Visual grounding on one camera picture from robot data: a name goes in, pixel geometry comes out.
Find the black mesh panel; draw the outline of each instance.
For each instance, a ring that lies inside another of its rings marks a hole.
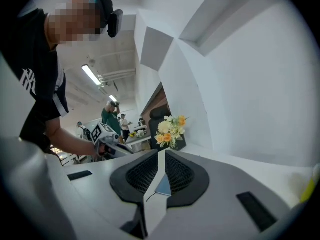
[[[158,172],[158,156],[153,155],[126,173],[126,181],[145,194]]]
[[[172,195],[188,187],[195,178],[192,169],[169,155],[166,156],[165,173],[169,179]]]

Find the background person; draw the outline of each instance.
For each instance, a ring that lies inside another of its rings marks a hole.
[[[77,133],[78,137],[80,139],[92,141],[90,130],[87,127],[85,127],[82,124],[82,122],[78,122],[77,126],[78,126],[78,129],[76,130],[76,133]]]
[[[125,114],[121,115],[120,126],[123,131],[123,138],[125,141],[127,141],[127,139],[129,138],[129,134],[130,134],[129,125],[132,125],[132,122],[128,123],[128,121],[125,119],[125,117],[126,117]]]
[[[108,101],[105,108],[102,110],[101,117],[102,123],[110,126],[119,135],[119,142],[124,144],[124,139],[121,135],[121,127],[117,118],[119,114],[119,103]]]

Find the person in white shirt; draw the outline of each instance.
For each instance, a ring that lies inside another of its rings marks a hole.
[[[80,139],[91,141],[90,131],[85,127],[82,122],[78,122],[78,129],[76,130],[76,134]]]
[[[129,125],[132,124],[132,122],[128,123],[128,121],[125,119],[126,115],[122,114],[121,115],[121,120],[120,120],[120,126],[123,132],[123,138],[125,141],[127,141],[127,139],[129,138],[129,134],[130,134],[130,129],[129,129]]]

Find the ceiling pipe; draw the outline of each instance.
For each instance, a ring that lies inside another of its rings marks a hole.
[[[127,74],[127,75],[123,75],[123,76],[118,76],[118,77],[113,77],[113,78],[109,78],[104,80],[105,82],[110,82],[110,81],[114,81],[114,80],[119,80],[119,79],[123,79],[123,78],[129,78],[129,77],[133,77],[135,74]]]
[[[100,82],[103,82],[103,81],[106,81],[106,80],[108,80],[108,79],[125,77],[125,76],[128,76],[128,75],[135,75],[135,73],[125,73],[125,74],[111,75],[111,76],[109,76],[109,77],[101,77],[101,78],[99,78],[99,81],[100,81]]]
[[[111,72],[111,73],[99,74],[98,77],[109,77],[109,76],[115,76],[115,75],[121,75],[121,74],[133,73],[133,72],[136,72],[135,68],[120,70],[120,71]]]

